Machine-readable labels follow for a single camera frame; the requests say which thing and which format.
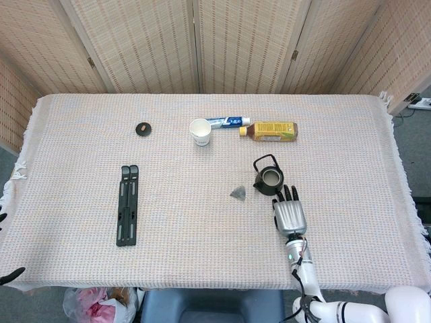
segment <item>white paper cup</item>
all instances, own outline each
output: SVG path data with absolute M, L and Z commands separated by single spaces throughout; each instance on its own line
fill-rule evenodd
M 189 127 L 190 133 L 195 140 L 196 145 L 205 146 L 209 143 L 211 135 L 211 124 L 207 119 L 195 119 Z

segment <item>gray carpet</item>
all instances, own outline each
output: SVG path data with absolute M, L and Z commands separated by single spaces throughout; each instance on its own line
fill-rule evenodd
M 408 116 L 411 110 L 402 112 Z M 431 111 L 416 110 L 409 118 L 396 118 L 395 128 L 399 153 L 414 196 L 431 196 Z M 9 178 L 15 157 L 0 149 L 0 187 Z M 63 313 L 64 287 L 51 287 L 22 293 L 9 287 L 0 287 L 0 318 L 2 323 L 14 322 L 67 322 Z M 385 308 L 384 297 L 373 293 L 351 291 L 323 291 L 327 301 L 354 301 L 371 303 Z M 284 293 L 286 313 L 292 312 L 297 291 Z

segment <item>black rubber ring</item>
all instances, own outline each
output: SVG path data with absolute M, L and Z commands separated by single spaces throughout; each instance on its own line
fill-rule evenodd
M 136 133 L 141 137 L 146 137 L 151 133 L 151 126 L 149 123 L 141 122 L 136 126 Z
M 345 309 L 346 305 L 347 305 L 347 302 L 345 302 L 343 304 L 343 306 L 341 307 L 341 321 L 343 321 L 343 323 L 345 323 L 345 320 L 344 320 L 344 309 Z

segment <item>white tablecloth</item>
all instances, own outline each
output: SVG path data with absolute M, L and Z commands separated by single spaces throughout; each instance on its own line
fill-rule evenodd
M 372 96 L 60 94 L 34 109 L 9 184 L 0 276 L 11 286 L 293 288 L 271 197 L 253 161 L 276 156 L 296 185 L 323 289 L 431 288 L 391 117 Z M 295 143 L 219 129 L 198 147 L 198 117 L 298 123 Z M 146 121 L 148 137 L 135 127 Z M 137 244 L 116 247 L 121 166 L 139 166 Z M 246 188 L 241 202 L 229 194 Z

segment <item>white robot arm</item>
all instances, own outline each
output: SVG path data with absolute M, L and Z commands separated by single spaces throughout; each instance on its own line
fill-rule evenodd
M 286 199 L 278 193 L 273 199 L 274 221 L 278 231 L 288 238 L 286 247 L 292 276 L 302 297 L 295 300 L 293 313 L 300 323 L 430 323 L 431 299 L 428 294 L 410 286 L 394 287 L 385 296 L 388 314 L 374 305 L 323 299 L 310 248 L 304 237 L 306 220 L 298 192 L 292 195 L 284 185 Z

